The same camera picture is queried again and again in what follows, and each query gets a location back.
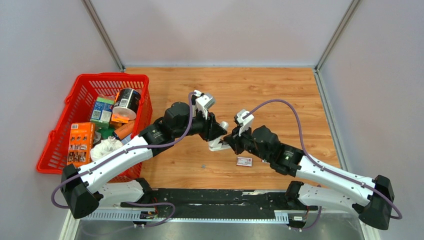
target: white bracket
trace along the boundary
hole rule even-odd
[[[206,93],[196,98],[196,108],[202,112],[203,117],[207,119],[209,113],[208,110],[215,104],[215,102],[215,98],[210,93]]]
[[[103,195],[99,201],[100,207],[111,207],[122,202],[137,202],[144,192],[140,183],[136,180],[119,183],[106,183],[98,192]]]
[[[245,119],[243,119],[243,117],[249,113],[250,112],[247,111],[246,109],[242,109],[235,115],[235,121],[237,122],[237,125],[240,126],[240,131],[238,132],[238,136],[241,136],[242,133],[248,130],[253,124],[253,119],[255,117],[253,117],[252,114],[246,117]]]
[[[228,126],[229,126],[228,122],[226,122],[226,121],[222,121],[219,125],[221,126],[221,128],[223,128],[225,130],[227,130]],[[222,136],[219,136],[218,138],[215,138],[214,140],[207,142],[207,144],[209,145],[210,151],[215,152],[215,151],[221,151],[221,150],[231,148],[230,145],[223,144],[223,141],[221,141]]]
[[[356,202],[347,195],[333,189],[304,184],[299,190],[299,201],[306,206],[322,206],[329,210],[340,210],[358,216],[352,207]]]
[[[200,95],[202,95],[202,92],[199,91],[199,90],[194,90],[193,92],[195,92],[195,94],[193,94],[193,95],[196,96],[196,97],[200,97]],[[196,116],[196,110],[198,109],[198,107],[196,106],[196,103],[197,103],[196,101],[190,103],[191,104],[191,110],[192,110],[192,113],[193,113],[193,117]]]

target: gray wall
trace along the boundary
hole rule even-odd
[[[305,66],[351,0],[93,0],[125,65]]]
[[[0,1],[0,56],[0,239],[58,239],[60,176],[37,161],[76,76],[117,69],[79,0]]]
[[[392,181],[404,215],[383,240],[424,236],[424,1],[362,1],[322,70],[348,169]]]

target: label on box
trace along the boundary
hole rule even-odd
[[[91,114],[91,120],[109,123],[111,120],[113,108],[113,104],[96,101],[94,104],[93,112]]]
[[[69,134],[67,164],[79,168],[91,162],[90,150],[93,145],[95,124],[92,122],[72,123]]]
[[[252,158],[251,157],[237,157],[237,166],[246,166],[251,167],[252,166]]]

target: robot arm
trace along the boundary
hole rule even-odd
[[[187,135],[199,135],[208,142],[209,148],[223,149],[220,138],[227,134],[228,123],[217,123],[215,115],[209,112],[215,100],[210,94],[199,91],[191,96],[191,108],[184,102],[175,102],[163,117],[147,126],[120,149],[80,168],[70,164],[63,169],[63,186],[60,190],[74,218],[83,218],[99,206],[137,202],[145,190],[141,183],[136,180],[107,182],[135,164],[173,147],[175,139],[186,132],[188,125]]]
[[[331,188],[316,188],[293,181],[286,193],[291,194],[293,199],[298,199],[306,206],[324,206],[352,212],[372,227],[388,229],[392,207],[372,190],[383,193],[393,202],[393,189],[388,178],[379,175],[373,179],[326,164],[305,154],[302,149],[281,143],[278,136],[264,125],[252,132],[254,117],[244,109],[234,119],[237,126],[223,140],[235,154],[247,151],[267,161],[277,173],[309,179]],[[360,185],[348,179],[356,180]]]
[[[195,91],[191,95],[191,108],[186,103],[175,102],[163,117],[147,126],[122,148],[81,168],[75,168],[73,164],[66,166],[62,172],[62,182],[68,182],[63,184],[61,192],[73,216],[78,219],[89,215],[98,206],[140,200],[145,189],[143,183],[136,180],[107,182],[135,164],[173,147],[175,139],[187,131],[187,135],[199,135],[208,142],[211,151],[231,148],[236,155],[247,151],[269,162],[270,167],[280,174],[310,179],[331,188],[316,188],[293,181],[286,192],[286,197],[293,201],[299,201],[305,206],[343,210],[358,215],[372,227],[388,228],[392,207],[386,201],[372,190],[323,171],[323,168],[371,186],[393,201],[393,190],[388,178],[379,175],[372,179],[355,175],[312,157],[320,168],[301,149],[281,143],[278,136],[266,126],[252,132],[254,116],[246,110],[236,114],[234,119],[237,126],[231,134],[226,135],[228,123],[217,123],[215,115],[209,112],[214,103],[215,99],[210,94]]]

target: small card on floor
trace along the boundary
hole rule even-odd
[[[252,158],[251,157],[238,156],[236,165],[237,166],[251,167],[252,166]]]

